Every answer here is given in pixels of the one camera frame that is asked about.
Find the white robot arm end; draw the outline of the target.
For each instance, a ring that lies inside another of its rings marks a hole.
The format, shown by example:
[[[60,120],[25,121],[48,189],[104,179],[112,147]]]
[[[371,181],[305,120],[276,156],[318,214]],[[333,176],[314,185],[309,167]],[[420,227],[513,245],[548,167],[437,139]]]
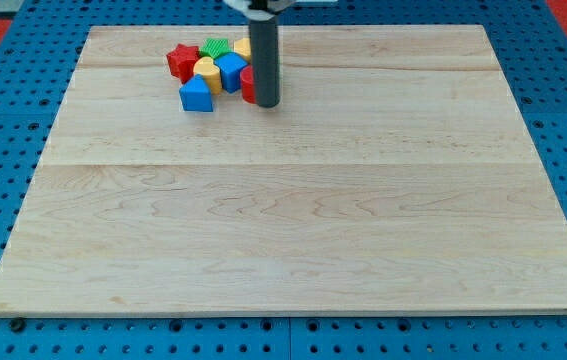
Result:
[[[338,3],[338,0],[223,0],[223,3],[249,20],[265,21],[294,6],[333,6]]]

